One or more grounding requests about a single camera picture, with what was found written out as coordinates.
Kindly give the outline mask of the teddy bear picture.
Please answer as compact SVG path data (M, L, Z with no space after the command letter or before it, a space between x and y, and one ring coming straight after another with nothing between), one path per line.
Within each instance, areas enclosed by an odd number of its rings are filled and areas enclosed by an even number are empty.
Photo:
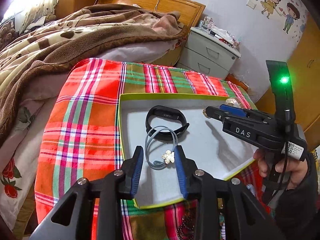
M15 25L12 20L1 25L0 32L0 50L5 48L12 40L16 38Z

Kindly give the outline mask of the wooden door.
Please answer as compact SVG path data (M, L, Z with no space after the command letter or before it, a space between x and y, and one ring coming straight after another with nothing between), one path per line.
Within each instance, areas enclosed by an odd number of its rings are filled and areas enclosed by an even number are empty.
M298 45L289 56L283 44L266 60L285 61L291 75L296 123L302 126L308 149L319 146L319 26L310 15Z

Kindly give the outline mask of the patterned curtain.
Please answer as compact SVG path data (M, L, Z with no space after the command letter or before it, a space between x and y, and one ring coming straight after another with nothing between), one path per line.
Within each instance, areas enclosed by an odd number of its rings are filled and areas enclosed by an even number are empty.
M31 0L30 9L27 11L21 28L20 34L25 32L27 27L41 17L55 14L55 7L59 0Z

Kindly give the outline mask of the wooden headboard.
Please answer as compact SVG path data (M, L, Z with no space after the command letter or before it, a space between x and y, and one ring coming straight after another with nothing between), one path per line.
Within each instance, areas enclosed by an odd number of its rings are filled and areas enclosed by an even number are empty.
M159 12L173 12L180 13L179 21L188 28L197 25L205 5L191 0L98 0L98 4L125 4L138 5L143 9L159 11Z

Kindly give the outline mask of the plaid cloth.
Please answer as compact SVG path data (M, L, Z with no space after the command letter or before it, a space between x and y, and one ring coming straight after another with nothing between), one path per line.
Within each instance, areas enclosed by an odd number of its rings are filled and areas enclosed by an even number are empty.
M124 93L182 93L253 102L240 87L196 72L150 64L86 59L64 84L45 127L35 180L38 220L81 177L95 180L121 166L119 98Z

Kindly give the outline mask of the clear bag of gold jewelry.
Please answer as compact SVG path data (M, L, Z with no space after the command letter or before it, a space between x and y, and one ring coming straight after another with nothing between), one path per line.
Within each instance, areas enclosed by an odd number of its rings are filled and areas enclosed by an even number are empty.
M238 98L227 98L225 104L236 108L244 108L244 105Z

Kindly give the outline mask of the brown patterned blanket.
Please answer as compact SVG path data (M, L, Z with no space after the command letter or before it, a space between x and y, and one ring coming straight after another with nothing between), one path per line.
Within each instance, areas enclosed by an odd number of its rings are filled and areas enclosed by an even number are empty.
M98 4L20 36L1 51L1 142L14 126L32 79L70 71L79 61L120 46L182 38L180 13Z

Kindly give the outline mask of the yellow-green shallow box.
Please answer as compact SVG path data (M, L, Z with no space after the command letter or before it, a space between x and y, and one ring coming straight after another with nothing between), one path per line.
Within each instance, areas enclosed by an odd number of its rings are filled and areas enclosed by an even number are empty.
M139 209L152 209L183 200L176 164L177 146L197 167L214 178L228 180L253 163L256 148L222 130L222 123L208 119L202 111L219 107L226 98L212 95L133 93L119 99L120 141L124 159L133 156L136 147L142 147L142 171L134 197ZM165 117L148 117L152 107L177 109L186 118L189 127L177 140L169 135L164 142L153 138L146 130L146 122L163 132L171 133L181 127L179 121Z

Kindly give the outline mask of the black smart band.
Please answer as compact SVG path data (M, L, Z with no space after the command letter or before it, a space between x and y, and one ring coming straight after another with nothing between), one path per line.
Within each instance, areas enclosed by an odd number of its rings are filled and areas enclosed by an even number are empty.
M149 136L152 136L159 131L155 139L166 142L172 141L169 130L160 131L165 125L167 125L167 127L171 126L172 131L178 139L180 139L189 127L189 123L180 110L161 105L152 107L148 111L145 119L146 132L149 133Z

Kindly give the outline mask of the clutter on nightstand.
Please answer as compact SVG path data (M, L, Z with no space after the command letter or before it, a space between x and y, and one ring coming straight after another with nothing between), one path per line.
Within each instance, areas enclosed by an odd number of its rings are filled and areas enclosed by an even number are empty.
M204 19L199 21L198 27L230 47L239 49L240 41L230 32L217 27L211 17L205 16Z

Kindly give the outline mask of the floral bed sheet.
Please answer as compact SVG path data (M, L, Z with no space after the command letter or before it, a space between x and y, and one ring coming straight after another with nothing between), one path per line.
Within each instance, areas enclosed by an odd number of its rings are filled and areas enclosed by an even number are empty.
M10 230L34 182L44 127L68 75L67 70L45 74L22 90L14 127L1 146L1 172L7 172L7 180L15 182L12 197L1 185L1 217Z

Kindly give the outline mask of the cartoon children wall sticker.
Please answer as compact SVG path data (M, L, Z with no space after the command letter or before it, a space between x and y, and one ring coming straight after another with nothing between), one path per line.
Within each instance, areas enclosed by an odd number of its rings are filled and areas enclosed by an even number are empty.
M247 6L261 13L268 22L277 21L289 39L299 42L309 15L302 0L248 0Z

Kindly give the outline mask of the grey nightstand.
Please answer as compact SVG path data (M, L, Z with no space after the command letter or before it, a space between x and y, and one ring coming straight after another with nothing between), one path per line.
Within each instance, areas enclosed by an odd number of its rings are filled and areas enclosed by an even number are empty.
M241 54L198 27L190 29L176 67L225 79Z

